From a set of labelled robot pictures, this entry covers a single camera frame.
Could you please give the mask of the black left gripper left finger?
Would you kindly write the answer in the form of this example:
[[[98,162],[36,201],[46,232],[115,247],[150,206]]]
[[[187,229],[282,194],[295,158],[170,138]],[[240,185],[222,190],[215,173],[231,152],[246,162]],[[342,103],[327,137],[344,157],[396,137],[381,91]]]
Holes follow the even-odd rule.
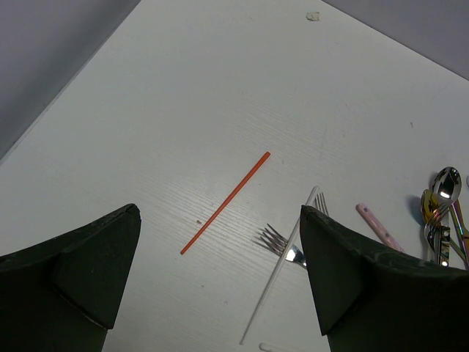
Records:
[[[101,351],[141,231],[134,204],[1,257],[2,351]]]

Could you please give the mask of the silver spoon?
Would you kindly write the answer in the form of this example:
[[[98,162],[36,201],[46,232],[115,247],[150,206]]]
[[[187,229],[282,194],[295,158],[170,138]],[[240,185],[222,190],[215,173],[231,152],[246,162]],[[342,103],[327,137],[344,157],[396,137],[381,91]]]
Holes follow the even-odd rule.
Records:
[[[441,202],[454,204],[462,190],[462,178],[459,171],[452,166],[439,171],[433,180],[431,190]]]

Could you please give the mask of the fork with pink handle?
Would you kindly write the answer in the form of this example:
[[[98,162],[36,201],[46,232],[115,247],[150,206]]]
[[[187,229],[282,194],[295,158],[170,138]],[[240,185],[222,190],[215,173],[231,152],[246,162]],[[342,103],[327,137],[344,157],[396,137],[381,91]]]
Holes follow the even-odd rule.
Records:
[[[325,201],[325,195],[320,191],[315,198],[315,204],[317,209],[324,213],[326,216],[329,216],[328,207]],[[386,228],[379,222],[376,216],[371,212],[369,207],[365,204],[360,203],[355,206],[357,212],[361,215],[363,220],[369,225],[373,230],[376,236],[388,247],[397,250],[398,252],[405,253],[405,250],[398,244],[394,237],[387,231]]]

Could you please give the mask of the iridescent rainbow knife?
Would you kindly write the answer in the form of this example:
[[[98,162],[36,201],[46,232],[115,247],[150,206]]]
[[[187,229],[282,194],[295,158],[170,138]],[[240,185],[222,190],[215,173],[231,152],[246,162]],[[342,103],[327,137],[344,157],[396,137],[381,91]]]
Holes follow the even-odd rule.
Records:
[[[459,246],[464,253],[465,264],[468,266],[468,229],[464,224],[459,200],[456,200],[451,206],[451,216],[457,231]]]

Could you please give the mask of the gold spoon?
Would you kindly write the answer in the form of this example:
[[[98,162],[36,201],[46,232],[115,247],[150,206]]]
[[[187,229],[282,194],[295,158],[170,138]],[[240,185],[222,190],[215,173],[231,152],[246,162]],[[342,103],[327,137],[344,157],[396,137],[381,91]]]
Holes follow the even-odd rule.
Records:
[[[433,217],[433,213],[438,207],[437,196],[429,189],[425,189],[421,195],[421,214],[425,224]]]

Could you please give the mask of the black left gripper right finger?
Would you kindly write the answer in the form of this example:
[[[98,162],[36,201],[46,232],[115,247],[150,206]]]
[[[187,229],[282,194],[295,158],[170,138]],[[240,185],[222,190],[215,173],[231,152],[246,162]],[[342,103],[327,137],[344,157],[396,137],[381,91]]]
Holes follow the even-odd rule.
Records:
[[[332,351],[466,351],[468,273],[404,254],[311,206],[300,239]]]

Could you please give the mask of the fork with green patterned handle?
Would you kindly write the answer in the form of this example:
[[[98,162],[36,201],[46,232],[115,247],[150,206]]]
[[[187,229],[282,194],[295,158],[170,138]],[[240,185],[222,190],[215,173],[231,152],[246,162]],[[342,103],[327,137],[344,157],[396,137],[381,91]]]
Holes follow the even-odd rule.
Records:
[[[443,218],[448,214],[448,205],[439,205],[433,217],[424,225],[424,235],[435,255],[435,262],[441,266],[449,266],[449,240],[446,239],[446,227]]]

